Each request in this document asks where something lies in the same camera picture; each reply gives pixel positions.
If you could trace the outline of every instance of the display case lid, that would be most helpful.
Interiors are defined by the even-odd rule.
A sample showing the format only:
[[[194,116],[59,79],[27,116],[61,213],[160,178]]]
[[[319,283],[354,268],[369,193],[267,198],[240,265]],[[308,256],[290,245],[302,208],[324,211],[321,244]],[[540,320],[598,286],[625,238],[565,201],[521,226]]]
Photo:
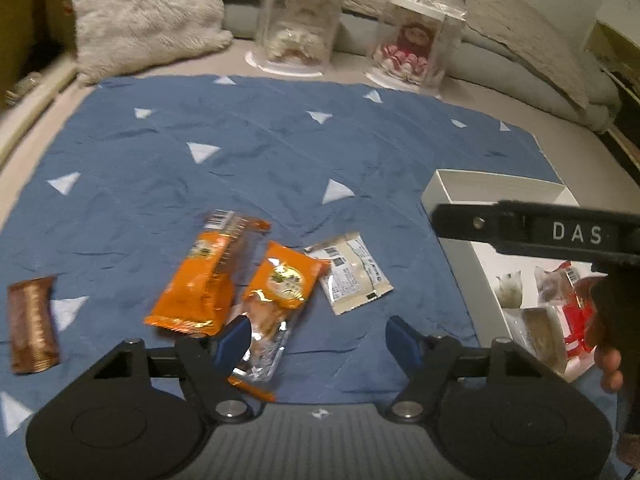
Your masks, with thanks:
[[[461,0],[389,0],[389,2],[440,21],[443,21],[446,16],[458,20],[464,20],[466,16],[466,8]]]

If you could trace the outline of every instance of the white lettering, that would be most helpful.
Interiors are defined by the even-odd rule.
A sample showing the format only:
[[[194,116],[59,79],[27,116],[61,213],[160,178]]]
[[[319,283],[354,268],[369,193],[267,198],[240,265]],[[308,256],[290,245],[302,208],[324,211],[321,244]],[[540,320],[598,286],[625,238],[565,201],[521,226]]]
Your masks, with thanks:
[[[554,222],[554,240],[562,240],[564,238],[564,224],[562,222]]]
[[[600,234],[601,227],[599,225],[594,225],[591,228],[591,243],[594,245],[598,245],[602,241],[602,235]]]
[[[582,229],[580,229],[580,224],[575,225],[574,235],[571,237],[571,241],[575,242],[576,238],[584,243],[584,238],[582,237]]]

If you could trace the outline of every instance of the blue blanket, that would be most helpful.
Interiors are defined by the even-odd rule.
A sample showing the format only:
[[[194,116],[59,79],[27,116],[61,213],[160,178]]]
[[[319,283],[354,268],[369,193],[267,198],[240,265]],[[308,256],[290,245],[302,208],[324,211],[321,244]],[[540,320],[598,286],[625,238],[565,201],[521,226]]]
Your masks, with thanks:
[[[357,230],[395,286],[339,317],[318,287],[271,385],[280,401],[393,397],[406,378],[385,348],[392,314],[478,344],[420,204],[436,168],[558,182],[527,132],[416,94],[236,76],[104,81],[56,137],[0,235],[1,290],[58,276],[62,349],[58,366],[14,376],[0,326],[0,478],[35,478],[28,415],[119,341],[172,343],[142,319],[216,208],[267,219],[269,238],[294,248]],[[331,180],[354,196],[322,203]],[[598,402],[612,409],[610,397]]]

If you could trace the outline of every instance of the gray ribbed panel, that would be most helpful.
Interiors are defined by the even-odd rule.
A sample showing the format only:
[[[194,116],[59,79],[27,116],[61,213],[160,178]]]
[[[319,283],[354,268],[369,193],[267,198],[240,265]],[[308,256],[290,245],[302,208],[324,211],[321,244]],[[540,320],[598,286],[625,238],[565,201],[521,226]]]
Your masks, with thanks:
[[[313,416],[319,410],[328,415]],[[372,404],[267,404],[245,424],[218,428],[175,480],[470,480],[417,426]]]

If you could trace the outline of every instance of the yellow round label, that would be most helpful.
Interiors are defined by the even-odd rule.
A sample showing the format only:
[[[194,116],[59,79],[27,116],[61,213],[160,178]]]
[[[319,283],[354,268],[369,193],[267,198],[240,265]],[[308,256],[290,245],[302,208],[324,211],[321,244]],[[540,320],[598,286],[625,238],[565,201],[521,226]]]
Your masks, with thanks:
[[[302,288],[305,279],[297,269],[281,264],[271,271],[267,287],[283,300],[304,300]]]

